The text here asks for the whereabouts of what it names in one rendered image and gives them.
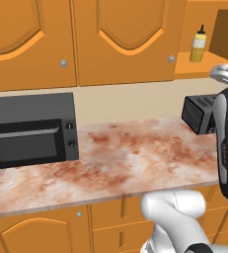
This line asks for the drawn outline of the yellow mustard bottle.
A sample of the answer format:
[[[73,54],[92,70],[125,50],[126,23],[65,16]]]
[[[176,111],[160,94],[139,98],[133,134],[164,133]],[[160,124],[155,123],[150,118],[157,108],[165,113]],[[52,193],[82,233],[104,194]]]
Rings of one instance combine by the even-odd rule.
[[[204,30],[204,25],[201,25],[200,29],[197,31],[192,40],[192,46],[190,50],[190,62],[200,63],[202,61],[205,44],[206,34]]]

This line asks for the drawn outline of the orange base cabinet door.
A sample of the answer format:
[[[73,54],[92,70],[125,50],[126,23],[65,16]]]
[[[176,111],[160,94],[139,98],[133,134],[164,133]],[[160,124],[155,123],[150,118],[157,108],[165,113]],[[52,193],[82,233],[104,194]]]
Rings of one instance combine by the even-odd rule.
[[[87,207],[0,217],[0,253],[91,253]]]

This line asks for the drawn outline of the black microwave oven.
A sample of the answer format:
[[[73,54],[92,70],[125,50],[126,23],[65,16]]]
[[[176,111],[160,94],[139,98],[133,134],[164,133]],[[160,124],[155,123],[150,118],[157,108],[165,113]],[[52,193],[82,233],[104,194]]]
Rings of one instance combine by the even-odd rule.
[[[0,124],[61,120],[66,160],[79,158],[74,97],[71,93],[0,97]],[[67,123],[75,128],[66,129]],[[76,145],[69,147],[69,139]]]

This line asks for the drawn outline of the black toaster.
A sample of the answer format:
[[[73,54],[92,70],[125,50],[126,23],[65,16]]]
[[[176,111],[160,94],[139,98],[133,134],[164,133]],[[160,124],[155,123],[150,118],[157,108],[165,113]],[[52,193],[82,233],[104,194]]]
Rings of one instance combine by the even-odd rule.
[[[215,133],[215,94],[185,96],[182,119],[197,135]]]

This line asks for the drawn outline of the orange drawer front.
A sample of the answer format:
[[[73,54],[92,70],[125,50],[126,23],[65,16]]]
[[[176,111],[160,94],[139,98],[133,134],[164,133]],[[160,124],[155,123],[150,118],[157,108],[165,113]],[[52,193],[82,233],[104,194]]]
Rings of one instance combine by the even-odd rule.
[[[204,196],[208,210],[228,207],[228,201],[222,195],[219,185],[206,186],[204,188]]]
[[[228,231],[228,207],[208,210],[198,219],[206,235]]]
[[[143,221],[141,197],[125,198],[125,217],[120,217],[121,199],[90,205],[92,228],[100,229]]]
[[[124,232],[124,243],[119,247],[119,233]],[[139,253],[153,231],[152,221],[94,229],[93,253]]]

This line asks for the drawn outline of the black microwave door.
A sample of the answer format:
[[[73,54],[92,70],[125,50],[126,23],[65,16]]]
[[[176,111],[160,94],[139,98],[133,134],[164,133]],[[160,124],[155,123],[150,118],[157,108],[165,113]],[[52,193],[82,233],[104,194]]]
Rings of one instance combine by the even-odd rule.
[[[0,138],[0,169],[66,159],[61,120],[0,124],[0,133],[60,127],[52,134]]]

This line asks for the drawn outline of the orange wall cabinet door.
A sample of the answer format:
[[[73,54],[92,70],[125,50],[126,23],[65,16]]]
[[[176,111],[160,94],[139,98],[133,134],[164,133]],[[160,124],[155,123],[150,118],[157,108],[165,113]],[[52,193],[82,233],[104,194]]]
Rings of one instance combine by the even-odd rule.
[[[187,0],[74,0],[81,86],[174,77]]]
[[[0,91],[75,84],[71,0],[0,0]]]

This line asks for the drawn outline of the orange open wall cabinet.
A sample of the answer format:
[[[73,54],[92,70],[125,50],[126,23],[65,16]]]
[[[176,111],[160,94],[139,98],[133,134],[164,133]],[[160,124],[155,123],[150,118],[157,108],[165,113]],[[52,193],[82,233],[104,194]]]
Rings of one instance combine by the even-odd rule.
[[[192,63],[192,39],[201,26],[206,34],[204,53],[200,63]],[[228,64],[228,0],[187,0],[174,78],[207,77],[218,64]]]

